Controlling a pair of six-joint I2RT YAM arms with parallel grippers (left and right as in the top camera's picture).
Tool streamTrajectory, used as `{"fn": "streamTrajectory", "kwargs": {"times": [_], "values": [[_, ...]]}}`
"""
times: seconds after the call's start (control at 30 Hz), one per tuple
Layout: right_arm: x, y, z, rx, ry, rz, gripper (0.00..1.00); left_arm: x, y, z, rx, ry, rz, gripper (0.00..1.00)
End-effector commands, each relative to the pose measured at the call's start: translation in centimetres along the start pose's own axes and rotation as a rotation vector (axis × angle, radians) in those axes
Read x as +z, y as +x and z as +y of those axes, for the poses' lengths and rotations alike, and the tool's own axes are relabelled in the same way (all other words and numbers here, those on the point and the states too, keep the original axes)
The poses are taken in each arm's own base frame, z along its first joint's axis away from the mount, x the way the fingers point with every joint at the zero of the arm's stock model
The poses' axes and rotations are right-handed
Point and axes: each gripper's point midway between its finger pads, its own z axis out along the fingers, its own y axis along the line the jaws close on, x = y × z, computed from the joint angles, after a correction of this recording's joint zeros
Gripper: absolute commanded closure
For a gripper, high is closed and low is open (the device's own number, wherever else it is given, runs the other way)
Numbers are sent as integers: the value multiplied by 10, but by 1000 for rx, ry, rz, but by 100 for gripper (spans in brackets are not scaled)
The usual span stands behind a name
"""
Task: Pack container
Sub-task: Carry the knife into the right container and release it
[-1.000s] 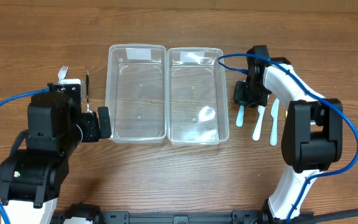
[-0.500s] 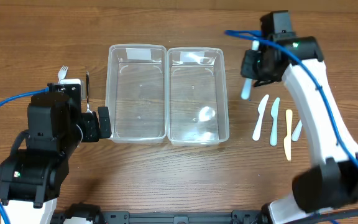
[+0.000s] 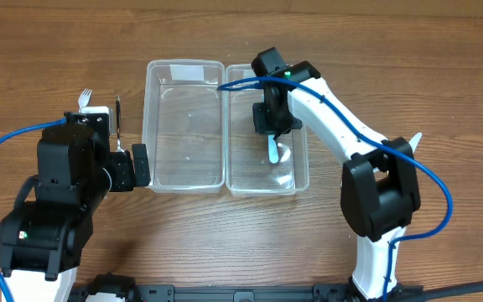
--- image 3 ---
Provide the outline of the pale blue plastic fork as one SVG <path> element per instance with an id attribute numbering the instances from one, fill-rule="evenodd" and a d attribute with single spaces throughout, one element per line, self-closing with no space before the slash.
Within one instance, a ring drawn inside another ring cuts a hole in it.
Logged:
<path id="1" fill-rule="evenodd" d="M 92 89 L 85 88 L 78 98 L 79 112 L 88 106 L 91 99 Z"/>

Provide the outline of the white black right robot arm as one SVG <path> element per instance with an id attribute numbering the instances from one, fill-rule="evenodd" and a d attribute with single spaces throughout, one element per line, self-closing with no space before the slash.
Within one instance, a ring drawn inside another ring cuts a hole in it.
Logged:
<path id="1" fill-rule="evenodd" d="M 414 145 L 369 128 L 308 61 L 289 65 L 271 48 L 251 67 L 263 90 L 253 106 L 256 132 L 279 138 L 307 126 L 329 148 L 342 167 L 340 208 L 357 235 L 352 285 L 366 301 L 389 295 L 397 287 L 397 249 L 390 243 L 405 234 L 421 205 Z"/>

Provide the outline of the cream white plastic knife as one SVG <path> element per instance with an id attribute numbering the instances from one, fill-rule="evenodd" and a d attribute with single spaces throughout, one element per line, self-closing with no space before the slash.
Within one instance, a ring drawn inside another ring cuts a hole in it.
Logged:
<path id="1" fill-rule="evenodd" d="M 421 140 L 422 136 L 423 136 L 422 133 L 416 133 L 408 141 L 408 143 L 409 143 L 409 145 L 410 145 L 413 153 L 415 153 L 416 148 L 417 148 L 418 144 L 420 143 L 420 140 Z"/>

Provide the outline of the black handled metal fork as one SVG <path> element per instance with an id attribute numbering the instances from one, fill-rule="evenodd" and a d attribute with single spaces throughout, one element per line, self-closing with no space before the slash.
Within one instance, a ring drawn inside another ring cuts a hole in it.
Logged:
<path id="1" fill-rule="evenodd" d="M 125 150 L 122 148 L 122 141 L 121 141 L 121 97 L 120 96 L 116 96 L 115 109 L 116 109 L 117 152 L 124 153 Z"/>

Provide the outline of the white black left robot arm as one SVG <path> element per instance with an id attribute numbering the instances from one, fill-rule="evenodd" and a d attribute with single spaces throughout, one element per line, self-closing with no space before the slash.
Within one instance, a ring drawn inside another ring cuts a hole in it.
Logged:
<path id="1" fill-rule="evenodd" d="M 37 160 L 37 174 L 24 181 L 0 222 L 4 301 L 66 301 L 98 206 L 110 192 L 150 182 L 145 145 L 112 152 L 106 127 L 48 126 Z"/>

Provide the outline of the light blue plastic knife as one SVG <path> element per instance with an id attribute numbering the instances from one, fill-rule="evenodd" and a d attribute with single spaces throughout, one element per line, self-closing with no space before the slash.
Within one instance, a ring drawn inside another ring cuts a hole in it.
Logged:
<path id="1" fill-rule="evenodd" d="M 268 159 L 272 164 L 277 164 L 279 161 L 278 157 L 278 146 L 277 142 L 274 139 L 273 135 L 267 136 L 267 145 L 268 145 Z"/>

